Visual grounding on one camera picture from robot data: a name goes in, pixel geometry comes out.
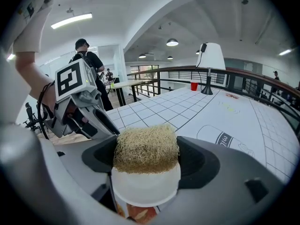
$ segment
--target metal railing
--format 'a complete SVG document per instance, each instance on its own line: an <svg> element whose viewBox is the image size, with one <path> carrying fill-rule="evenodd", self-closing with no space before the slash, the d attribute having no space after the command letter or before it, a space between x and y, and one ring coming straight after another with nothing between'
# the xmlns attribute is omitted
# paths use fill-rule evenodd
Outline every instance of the metal railing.
<svg viewBox="0 0 300 225"><path fill-rule="evenodd" d="M168 72L168 79L161 79L160 74L162 72ZM147 79L147 81L143 81L136 85L136 90L139 91L138 95L141 94L146 97L151 97L159 95L161 90L172 90L170 88L161 87L162 81L190 83L191 80L196 80L199 81L198 84L205 85L207 72L207 68L196 69L191 66L165 67L154 69L150 72L143 71L127 74L127 76L134 76L134 78L129 78L130 80L145 80L143 78L136 78L136 75L155 73L157 78ZM271 90L268 91L264 89L264 85L270 86ZM226 70L211 69L211 87L247 96L266 105L275 107L284 115L294 132L299 135L300 112L298 110L299 108L294 104L299 104L300 92L291 86L267 76L228 67ZM274 89L280 91L281 94L285 94L285 98L288 97L289 99L287 100L282 96L275 94L272 92ZM280 100L280 103L274 102L275 99Z"/></svg>

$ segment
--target white table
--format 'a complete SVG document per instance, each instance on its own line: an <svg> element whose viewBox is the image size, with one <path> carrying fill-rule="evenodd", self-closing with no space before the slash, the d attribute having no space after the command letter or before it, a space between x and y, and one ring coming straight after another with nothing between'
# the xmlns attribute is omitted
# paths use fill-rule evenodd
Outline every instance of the white table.
<svg viewBox="0 0 300 225"><path fill-rule="evenodd" d="M283 115L247 97L224 90L212 91L213 95L206 96L181 88L107 114L120 131L169 123L177 135L241 150L287 182L299 160L300 147Z"/></svg>
<svg viewBox="0 0 300 225"><path fill-rule="evenodd" d="M124 94L123 94L123 89L124 87L130 87L131 86L131 89L132 89L132 95L133 95L133 99L134 101L136 102L136 94L135 94L135 85L139 84L139 83L142 83L144 82L144 80L134 80L134 81L127 81L127 82L119 82L119 83L116 83L114 84L114 86L106 86L107 89L116 89L117 91L117 96L118 96L118 100L119 100L119 103L120 103L120 106L125 106L126 103L125 103L125 99L124 99Z"/></svg>

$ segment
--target red cup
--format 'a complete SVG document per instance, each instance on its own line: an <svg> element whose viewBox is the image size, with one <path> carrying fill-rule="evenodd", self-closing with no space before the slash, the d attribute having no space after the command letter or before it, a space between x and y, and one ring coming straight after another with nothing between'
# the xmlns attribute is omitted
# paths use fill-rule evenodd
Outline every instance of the red cup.
<svg viewBox="0 0 300 225"><path fill-rule="evenodd" d="M191 90L192 91L197 91L198 87L198 82L191 82Z"/></svg>

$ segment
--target black cap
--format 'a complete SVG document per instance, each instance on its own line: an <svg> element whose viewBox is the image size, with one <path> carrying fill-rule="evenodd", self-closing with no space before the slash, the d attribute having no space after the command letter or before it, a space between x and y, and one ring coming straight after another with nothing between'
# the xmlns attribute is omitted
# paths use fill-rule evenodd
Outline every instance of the black cap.
<svg viewBox="0 0 300 225"><path fill-rule="evenodd" d="M87 44L88 47L90 46L88 44L88 42L83 38L77 40L77 42L75 43L75 49L77 50L79 47L83 46L85 43Z"/></svg>

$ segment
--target black lamp base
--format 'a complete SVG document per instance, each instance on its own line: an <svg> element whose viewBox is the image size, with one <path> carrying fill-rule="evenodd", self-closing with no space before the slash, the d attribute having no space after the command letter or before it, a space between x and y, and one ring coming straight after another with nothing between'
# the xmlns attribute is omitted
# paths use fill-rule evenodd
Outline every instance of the black lamp base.
<svg viewBox="0 0 300 225"><path fill-rule="evenodd" d="M211 80L211 76L207 76L207 80L206 80L206 86L205 88L201 91L201 93L206 94L206 95L212 95L212 91L210 88L210 80Z"/></svg>

